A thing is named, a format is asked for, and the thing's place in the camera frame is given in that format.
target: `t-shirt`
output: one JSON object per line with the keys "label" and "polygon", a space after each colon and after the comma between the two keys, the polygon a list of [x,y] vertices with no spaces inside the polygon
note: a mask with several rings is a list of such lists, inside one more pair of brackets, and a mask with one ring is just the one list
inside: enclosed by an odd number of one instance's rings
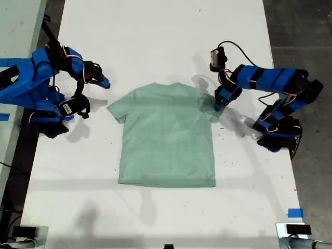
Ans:
{"label": "t-shirt", "polygon": [[164,188],[214,187],[211,122],[221,112],[196,88],[153,83],[108,106],[124,123],[119,183]]}

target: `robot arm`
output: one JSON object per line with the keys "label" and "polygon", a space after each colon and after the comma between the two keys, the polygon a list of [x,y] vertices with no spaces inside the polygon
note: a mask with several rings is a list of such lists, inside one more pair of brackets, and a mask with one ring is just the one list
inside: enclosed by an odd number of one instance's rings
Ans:
{"label": "robot arm", "polygon": [[[75,113],[83,118],[89,117],[90,103],[82,94],[84,84],[109,89],[110,83],[98,64],[84,61],[70,47],[61,47],[45,20],[42,28],[50,42],[34,51],[30,59],[0,59],[2,66],[10,66],[0,72],[0,103],[30,108],[29,122],[34,122],[48,137],[55,137],[68,131],[62,125],[63,120],[71,120]],[[68,72],[77,81],[77,89],[68,100],[54,83],[59,71]]]}
{"label": "robot arm", "polygon": [[289,115],[312,103],[322,90],[322,83],[307,80],[307,71],[294,68],[265,69],[256,65],[240,65],[231,72],[225,67],[226,61],[223,47],[211,51],[210,69],[218,72],[220,82],[215,91],[215,109],[220,110],[238,98],[242,89],[279,93],[282,97],[273,105],[266,105],[253,129],[264,134],[257,141],[259,145],[272,152],[287,147],[293,157],[301,139],[302,127],[297,119]]}

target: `table surface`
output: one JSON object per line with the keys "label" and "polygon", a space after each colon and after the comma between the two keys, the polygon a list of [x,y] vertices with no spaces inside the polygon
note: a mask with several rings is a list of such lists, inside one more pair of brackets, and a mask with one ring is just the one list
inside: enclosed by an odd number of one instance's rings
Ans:
{"label": "table surface", "polygon": [[[28,58],[36,49],[46,0],[1,0],[0,58]],[[11,165],[23,108],[0,104],[0,113],[9,113],[6,122],[0,121],[0,161]],[[0,164],[0,200],[2,200],[10,168]]]}
{"label": "table surface", "polygon": [[[66,0],[59,41],[100,64],[112,86],[86,86],[90,118],[39,138],[22,224],[48,227],[47,248],[278,248],[275,223],[299,203],[288,151],[258,146],[244,123],[264,109],[264,92],[244,90],[212,125],[215,188],[117,183],[123,125],[106,106],[153,82],[213,94],[210,50],[226,39],[273,67],[261,0]],[[225,51],[229,69],[248,64],[233,45]],[[66,73],[56,84],[76,89]]]}

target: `gray floor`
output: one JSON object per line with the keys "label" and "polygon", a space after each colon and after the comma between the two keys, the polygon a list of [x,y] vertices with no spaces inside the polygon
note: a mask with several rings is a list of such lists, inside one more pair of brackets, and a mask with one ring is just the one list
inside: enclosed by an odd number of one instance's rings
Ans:
{"label": "gray floor", "polygon": [[275,67],[303,68],[324,84],[319,98],[297,112],[303,139],[293,170],[313,237],[332,242],[332,1],[264,0]]}

